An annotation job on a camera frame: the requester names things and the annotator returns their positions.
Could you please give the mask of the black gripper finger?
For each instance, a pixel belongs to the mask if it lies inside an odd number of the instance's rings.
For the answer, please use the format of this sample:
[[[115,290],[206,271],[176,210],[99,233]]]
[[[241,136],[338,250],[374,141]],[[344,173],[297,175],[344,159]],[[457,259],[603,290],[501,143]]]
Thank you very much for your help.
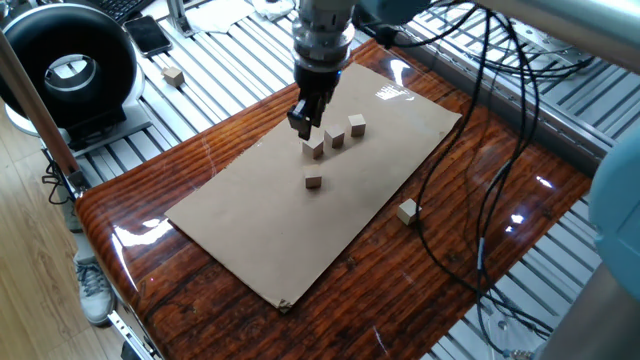
[[[291,128],[294,129],[298,137],[303,140],[309,140],[311,136],[312,123],[308,115],[309,107],[309,101],[302,99],[287,112],[287,118]]]
[[[323,113],[326,109],[327,100],[325,97],[316,97],[312,101],[311,123],[313,126],[320,126]]]

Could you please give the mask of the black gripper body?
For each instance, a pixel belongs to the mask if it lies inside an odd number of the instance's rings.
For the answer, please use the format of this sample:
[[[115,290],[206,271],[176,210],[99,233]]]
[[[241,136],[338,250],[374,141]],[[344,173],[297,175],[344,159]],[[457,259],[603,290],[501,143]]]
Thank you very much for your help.
[[[299,88],[299,100],[322,95],[329,103],[339,83],[342,71],[316,72],[295,65],[293,74]]]

